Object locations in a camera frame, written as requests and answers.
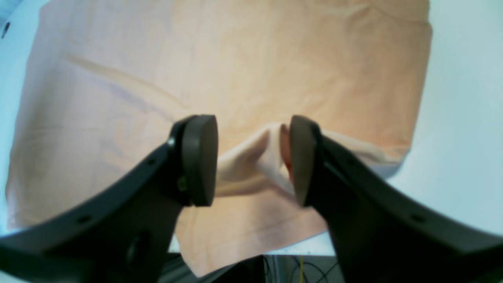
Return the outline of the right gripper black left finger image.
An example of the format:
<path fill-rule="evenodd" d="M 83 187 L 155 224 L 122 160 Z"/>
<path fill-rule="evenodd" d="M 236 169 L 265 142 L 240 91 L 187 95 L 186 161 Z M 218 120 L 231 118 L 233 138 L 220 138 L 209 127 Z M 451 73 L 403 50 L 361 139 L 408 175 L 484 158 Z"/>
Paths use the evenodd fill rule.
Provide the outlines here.
<path fill-rule="evenodd" d="M 32 283 L 155 283 L 185 206 L 210 206 L 214 115 L 176 122 L 169 138 L 99 195 L 1 237 L 1 271 Z"/>

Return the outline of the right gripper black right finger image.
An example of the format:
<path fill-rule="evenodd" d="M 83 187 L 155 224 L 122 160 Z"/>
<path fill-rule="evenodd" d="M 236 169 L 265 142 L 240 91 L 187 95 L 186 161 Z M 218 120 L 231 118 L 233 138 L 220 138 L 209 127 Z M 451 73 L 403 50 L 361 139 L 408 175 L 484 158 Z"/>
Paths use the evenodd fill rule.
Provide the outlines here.
<path fill-rule="evenodd" d="M 301 115 L 290 122 L 298 203 L 326 221 L 347 283 L 501 283 L 502 237 L 423 206 Z"/>

